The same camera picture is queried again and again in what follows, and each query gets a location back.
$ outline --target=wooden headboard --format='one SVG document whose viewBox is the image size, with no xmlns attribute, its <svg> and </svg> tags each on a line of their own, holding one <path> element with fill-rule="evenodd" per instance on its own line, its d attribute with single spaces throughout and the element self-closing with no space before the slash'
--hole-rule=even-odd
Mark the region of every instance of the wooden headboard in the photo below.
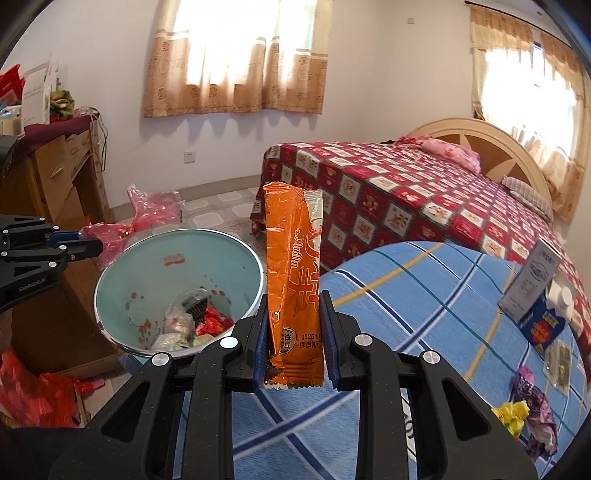
<svg viewBox="0 0 591 480">
<path fill-rule="evenodd" d="M 431 135 L 468 147 L 480 155 L 482 174 L 495 183 L 515 177 L 536 189 L 552 205 L 548 184 L 527 150 L 510 135 L 482 120 L 446 118 L 417 128 L 411 137 Z"/>
</svg>

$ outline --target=white bottle cap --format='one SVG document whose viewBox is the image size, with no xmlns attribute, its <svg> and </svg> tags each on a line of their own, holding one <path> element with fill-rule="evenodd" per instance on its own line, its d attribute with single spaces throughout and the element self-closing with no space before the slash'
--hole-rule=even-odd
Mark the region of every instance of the white bottle cap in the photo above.
<svg viewBox="0 0 591 480">
<path fill-rule="evenodd" d="M 573 294 L 568 287 L 563 287 L 558 293 L 558 306 L 567 309 L 573 302 Z"/>
</svg>

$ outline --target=red checkered bedspread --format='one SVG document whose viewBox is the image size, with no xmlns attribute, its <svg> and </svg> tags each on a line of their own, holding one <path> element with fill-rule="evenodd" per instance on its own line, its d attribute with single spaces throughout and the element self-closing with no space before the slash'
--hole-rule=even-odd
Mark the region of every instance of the red checkered bedspread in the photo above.
<svg viewBox="0 0 591 480">
<path fill-rule="evenodd" d="M 550 227 L 496 183 L 408 145 L 296 143 L 265 153 L 261 186 L 284 181 L 324 192 L 320 260 L 327 270 L 373 248 L 410 240 L 454 242 L 523 263 L 543 236 L 579 289 L 571 324 L 591 380 L 589 302 Z M 251 219 L 263 228 L 262 188 Z"/>
</svg>

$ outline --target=pink pillow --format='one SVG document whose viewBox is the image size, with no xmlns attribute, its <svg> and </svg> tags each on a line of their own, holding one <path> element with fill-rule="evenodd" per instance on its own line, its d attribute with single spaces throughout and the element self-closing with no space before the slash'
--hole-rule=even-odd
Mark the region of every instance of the pink pillow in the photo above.
<svg viewBox="0 0 591 480">
<path fill-rule="evenodd" d="M 469 148 L 438 138 L 428 138 L 421 144 L 421 150 L 451 160 L 474 175 L 480 175 L 480 155 Z"/>
</svg>

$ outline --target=wooden desk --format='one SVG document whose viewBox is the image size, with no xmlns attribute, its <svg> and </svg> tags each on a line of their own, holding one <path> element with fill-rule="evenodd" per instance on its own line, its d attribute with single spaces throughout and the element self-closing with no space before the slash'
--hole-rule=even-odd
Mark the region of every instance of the wooden desk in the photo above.
<svg viewBox="0 0 591 480">
<path fill-rule="evenodd" d="M 0 185 L 0 213 L 43 216 L 64 231 L 112 222 L 95 140 L 91 129 L 58 137 L 17 162 Z M 72 262 L 58 288 L 14 309 L 12 346 L 33 374 L 84 378 L 119 366 L 95 323 L 99 274 L 93 260 Z"/>
</svg>

